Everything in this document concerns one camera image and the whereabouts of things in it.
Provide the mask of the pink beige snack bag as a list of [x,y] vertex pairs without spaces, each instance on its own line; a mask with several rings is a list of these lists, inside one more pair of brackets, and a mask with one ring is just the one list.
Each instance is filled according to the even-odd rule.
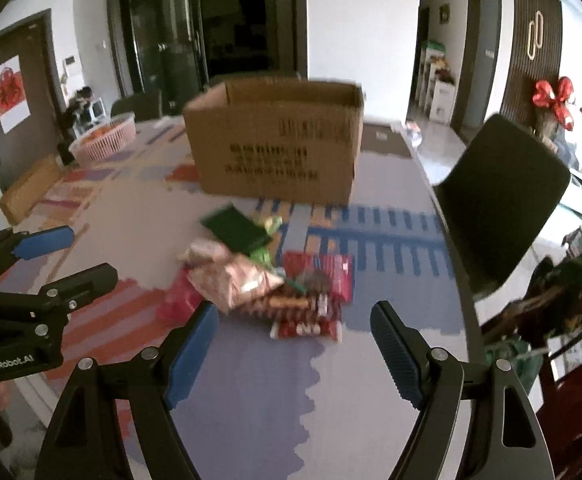
[[214,240],[198,238],[177,257],[188,281],[221,312],[229,313],[284,285],[284,278]]

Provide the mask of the dark green snack packet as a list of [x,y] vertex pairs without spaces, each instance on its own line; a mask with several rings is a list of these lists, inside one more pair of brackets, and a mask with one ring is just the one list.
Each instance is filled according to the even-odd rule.
[[233,204],[206,214],[200,223],[222,244],[238,254],[251,255],[271,242],[271,236],[266,229],[248,218]]

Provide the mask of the brown striped Costa biscuit packet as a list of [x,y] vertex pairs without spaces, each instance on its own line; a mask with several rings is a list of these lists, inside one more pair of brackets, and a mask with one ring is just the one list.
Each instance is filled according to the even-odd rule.
[[274,322],[339,321],[342,307],[338,298],[323,292],[307,296],[271,294],[242,304],[236,308],[236,313],[268,318]]

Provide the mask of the red hawthorn snack packet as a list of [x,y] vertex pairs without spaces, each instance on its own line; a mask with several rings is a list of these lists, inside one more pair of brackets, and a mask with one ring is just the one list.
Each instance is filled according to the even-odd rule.
[[322,292],[349,304],[354,296],[355,259],[351,255],[285,252],[282,266],[286,275],[308,292]]

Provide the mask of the woven brown mat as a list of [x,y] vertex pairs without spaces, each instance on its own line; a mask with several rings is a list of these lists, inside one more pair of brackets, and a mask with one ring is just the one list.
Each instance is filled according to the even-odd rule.
[[63,178],[63,167],[52,155],[38,159],[0,197],[0,210],[10,226],[17,226],[28,217],[36,205]]

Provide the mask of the pink plastic basket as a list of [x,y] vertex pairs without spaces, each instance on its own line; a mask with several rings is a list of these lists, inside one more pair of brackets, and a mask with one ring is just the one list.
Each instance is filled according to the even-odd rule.
[[119,153],[134,142],[136,136],[134,113],[119,114],[88,130],[70,144],[68,150],[79,166],[89,167]]

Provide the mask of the red white door poster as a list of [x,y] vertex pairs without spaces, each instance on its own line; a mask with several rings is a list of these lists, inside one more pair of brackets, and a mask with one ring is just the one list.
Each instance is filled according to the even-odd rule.
[[20,57],[0,64],[0,127],[8,134],[30,116]]

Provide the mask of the colourful patterned tablecloth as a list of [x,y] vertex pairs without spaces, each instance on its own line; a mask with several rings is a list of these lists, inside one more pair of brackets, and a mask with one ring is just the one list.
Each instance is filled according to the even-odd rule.
[[398,131],[372,125],[348,206],[211,196],[184,130],[146,125],[125,151],[67,174],[24,220],[31,231],[71,226],[72,247],[0,278],[6,292],[36,292],[100,262],[120,274],[114,292],[68,322],[62,366],[10,385],[4,416],[13,440],[0,457],[11,474],[33,477],[49,412],[79,359],[120,362],[163,341],[174,319],[161,308],[179,256],[206,237],[204,217],[230,206],[254,220],[281,219],[269,246],[277,264],[346,256],[353,295],[338,328],[325,333],[283,324],[258,302],[221,313],[190,396],[172,413],[196,468],[206,479],[390,473],[417,414],[372,339],[371,307],[387,300],[431,346],[468,353],[455,266],[417,157]]

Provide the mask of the small light green snack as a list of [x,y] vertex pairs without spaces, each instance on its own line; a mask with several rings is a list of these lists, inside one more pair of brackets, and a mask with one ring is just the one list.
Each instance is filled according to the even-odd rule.
[[[277,214],[272,214],[267,217],[258,217],[254,219],[258,226],[261,226],[269,236],[270,240],[274,238],[274,234],[279,232],[282,227],[283,219]],[[250,259],[264,268],[272,268],[270,251],[268,249],[269,242],[263,242],[255,250],[251,252]]]

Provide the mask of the dark chair behind table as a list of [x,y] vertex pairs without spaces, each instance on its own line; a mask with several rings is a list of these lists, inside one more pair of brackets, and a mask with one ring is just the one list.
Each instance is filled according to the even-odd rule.
[[163,116],[163,96],[161,91],[138,92],[115,101],[111,115],[132,113],[136,122],[148,122]]

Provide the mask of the red striped snack packet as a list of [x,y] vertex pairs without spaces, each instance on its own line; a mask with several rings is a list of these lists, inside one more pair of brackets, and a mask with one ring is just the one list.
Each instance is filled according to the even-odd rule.
[[340,321],[274,322],[271,326],[270,337],[275,340],[297,337],[322,337],[341,342],[342,324]]

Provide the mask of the black chair right side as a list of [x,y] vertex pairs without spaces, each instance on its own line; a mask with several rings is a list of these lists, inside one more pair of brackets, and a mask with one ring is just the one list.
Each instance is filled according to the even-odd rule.
[[474,299],[493,294],[510,278],[570,177],[541,140],[493,114],[448,176],[433,186]]

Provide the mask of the brown cardboard box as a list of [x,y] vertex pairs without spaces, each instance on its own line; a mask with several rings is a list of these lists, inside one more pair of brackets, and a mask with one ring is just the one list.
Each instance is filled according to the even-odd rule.
[[202,190],[345,205],[364,125],[358,84],[297,77],[228,79],[182,111]]

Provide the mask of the red bow decoration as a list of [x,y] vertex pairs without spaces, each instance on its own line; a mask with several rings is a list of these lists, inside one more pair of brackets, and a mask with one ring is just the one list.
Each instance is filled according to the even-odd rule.
[[556,89],[553,89],[548,80],[541,79],[535,84],[532,102],[538,108],[551,110],[559,125],[565,130],[572,131],[574,119],[566,103],[571,99],[573,92],[573,83],[568,77],[561,77],[556,84]]

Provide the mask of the white shelf unit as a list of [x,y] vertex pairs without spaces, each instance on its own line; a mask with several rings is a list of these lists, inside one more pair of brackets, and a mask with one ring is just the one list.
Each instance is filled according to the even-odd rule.
[[449,126],[455,104],[456,81],[446,58],[446,48],[424,40],[420,47],[416,104],[431,122]]

